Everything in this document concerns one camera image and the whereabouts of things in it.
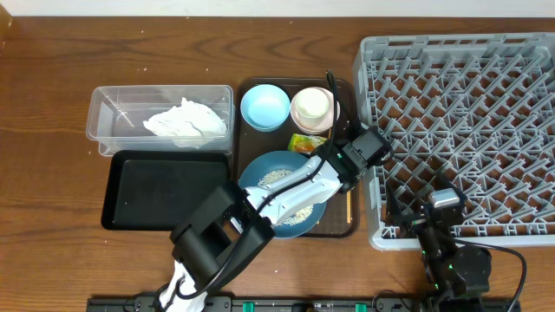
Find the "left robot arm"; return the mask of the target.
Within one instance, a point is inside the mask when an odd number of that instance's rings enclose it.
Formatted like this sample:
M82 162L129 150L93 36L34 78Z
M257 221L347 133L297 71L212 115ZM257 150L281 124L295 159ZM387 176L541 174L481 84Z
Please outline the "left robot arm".
M275 227L310 205L353 189L373 166L391 160L388 140L369 129L353 141L326 141L293 173L246 188L217 187L173 229L174 273L157 311L201 311L206 296L238 276L274 238Z

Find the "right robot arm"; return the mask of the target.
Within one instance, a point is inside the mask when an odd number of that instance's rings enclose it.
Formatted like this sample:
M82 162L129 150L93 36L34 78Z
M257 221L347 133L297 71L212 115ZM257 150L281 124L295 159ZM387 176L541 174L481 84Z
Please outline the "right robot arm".
M387 186L387 221L419 241L428 280L436 287L426 299L430 309L484 311L481 296L489 290L491 253L483 247L457 245L450 228L463 221L467 196L441 172L435 183L440 188L428 194L418 212L409 214L402 214L399 200Z

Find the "yellow green snack wrapper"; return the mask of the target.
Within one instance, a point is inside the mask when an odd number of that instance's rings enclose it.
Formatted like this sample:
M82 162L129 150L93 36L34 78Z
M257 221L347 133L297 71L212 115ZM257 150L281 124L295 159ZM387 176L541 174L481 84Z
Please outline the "yellow green snack wrapper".
M291 136L287 150L295 153L312 153L328 139L321 136L294 133Z

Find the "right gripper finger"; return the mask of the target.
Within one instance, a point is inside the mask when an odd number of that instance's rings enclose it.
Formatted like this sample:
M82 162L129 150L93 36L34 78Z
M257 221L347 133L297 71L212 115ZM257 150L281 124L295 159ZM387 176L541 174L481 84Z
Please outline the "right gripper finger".
M443 173L438 171L436 173L437 181L441 187L441 190L451 188L457 192L460 197L460 204L464 204L467 201L467 196L459 189L451 180Z
M394 195L392 188L386 185L386 219L391 225L402 225L404 223L404 217L402 215L402 210L399 206L398 200Z

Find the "white rice leftovers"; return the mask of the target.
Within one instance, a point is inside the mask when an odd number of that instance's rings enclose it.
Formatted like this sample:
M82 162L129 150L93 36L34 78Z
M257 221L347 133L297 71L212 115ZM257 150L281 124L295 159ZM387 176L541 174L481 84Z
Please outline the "white rice leftovers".
M274 182L275 180L281 179L289 174L291 174L291 170L287 170L287 169L279 169L279 170L268 172L263 176L263 178L261 178L258 181L258 186L268 185ZM313 212L313 206L312 205L307 206L302 210L292 214L283 222L277 224L277 226L282 226L282 225L292 226L296 224L301 224L311 215L312 212Z

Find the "white napkin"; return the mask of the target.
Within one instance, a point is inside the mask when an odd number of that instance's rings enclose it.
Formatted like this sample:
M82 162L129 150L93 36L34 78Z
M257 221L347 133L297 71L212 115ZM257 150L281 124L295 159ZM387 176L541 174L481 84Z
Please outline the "white napkin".
M227 132L227 125L212 109L185 97L179 107L153 115L143 126L156 136L169 138L177 147L195 149L222 139Z

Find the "pink bowl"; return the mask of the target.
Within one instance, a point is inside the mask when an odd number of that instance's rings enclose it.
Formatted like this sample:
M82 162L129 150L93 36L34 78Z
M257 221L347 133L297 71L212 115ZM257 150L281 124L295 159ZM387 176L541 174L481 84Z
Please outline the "pink bowl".
M299 129L301 129L304 133L320 134L320 133L327 132L328 130L331 129L331 127L333 125L333 121L332 121L333 109L332 109L332 107L328 107L327 111L322 116L322 119L316 125L306 126L301 121L302 115L298 112L298 103L299 103L299 98L302 97L302 93L305 93L306 90L310 90L310 92L312 94L314 94L316 91L318 91L320 94L324 94L326 96L329 103L331 103L333 101L333 94L328 89L320 88L320 87L304 88L301 91L299 91L293 97L293 100L291 101L291 118L293 119L293 121L297 125L297 127Z

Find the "cream white cup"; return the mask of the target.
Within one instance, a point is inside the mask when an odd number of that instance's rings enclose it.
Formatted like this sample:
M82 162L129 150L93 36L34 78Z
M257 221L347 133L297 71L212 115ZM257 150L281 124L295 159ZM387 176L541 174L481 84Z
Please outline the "cream white cup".
M319 88L305 88L296 94L295 111L300 123L307 128L318 126L329 108L325 92Z

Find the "dark blue plate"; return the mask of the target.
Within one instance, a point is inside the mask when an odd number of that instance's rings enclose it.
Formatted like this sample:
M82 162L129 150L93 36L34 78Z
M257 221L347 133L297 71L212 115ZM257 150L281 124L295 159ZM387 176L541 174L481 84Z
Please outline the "dark blue plate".
M254 159L243 170L238 179L238 185L241 188L258 186L258 181L263 178L266 173L279 169L287 169L294 172L307 161L308 158L301 153L287 151L265 153ZM301 224L276 226L274 228L276 238L308 237L308 232L317 225L320 218L323 216L326 205L326 203L313 205L313 212Z

